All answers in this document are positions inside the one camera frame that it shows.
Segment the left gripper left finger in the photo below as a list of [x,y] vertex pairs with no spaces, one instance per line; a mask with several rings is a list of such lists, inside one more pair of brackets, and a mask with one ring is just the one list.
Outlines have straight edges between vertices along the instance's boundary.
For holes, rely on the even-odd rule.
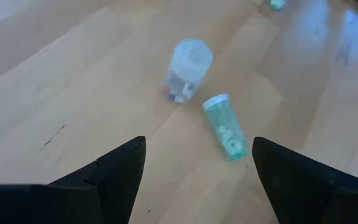
[[128,224],[144,172],[146,138],[137,136],[52,182],[69,193],[85,224]]

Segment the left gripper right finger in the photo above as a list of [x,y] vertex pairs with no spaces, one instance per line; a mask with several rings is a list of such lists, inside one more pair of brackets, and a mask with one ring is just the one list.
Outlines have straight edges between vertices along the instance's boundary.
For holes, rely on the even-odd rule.
[[341,185],[334,169],[263,137],[252,158],[279,224],[321,224],[332,191]]

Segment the teal bottle with white cap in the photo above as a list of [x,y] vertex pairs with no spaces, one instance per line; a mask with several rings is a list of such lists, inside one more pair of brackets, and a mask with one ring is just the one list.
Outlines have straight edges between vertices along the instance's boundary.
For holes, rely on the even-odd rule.
[[248,143],[227,93],[205,101],[203,111],[230,160],[235,161],[249,154]]
[[269,5],[275,11],[282,10],[287,4],[289,0],[270,0]]

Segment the clear bottle with mixed pills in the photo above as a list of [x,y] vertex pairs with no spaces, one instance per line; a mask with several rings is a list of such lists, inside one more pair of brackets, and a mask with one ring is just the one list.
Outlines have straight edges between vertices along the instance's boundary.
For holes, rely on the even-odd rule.
[[209,45],[198,39],[183,39],[174,48],[168,66],[163,92],[175,103],[189,102],[213,63]]

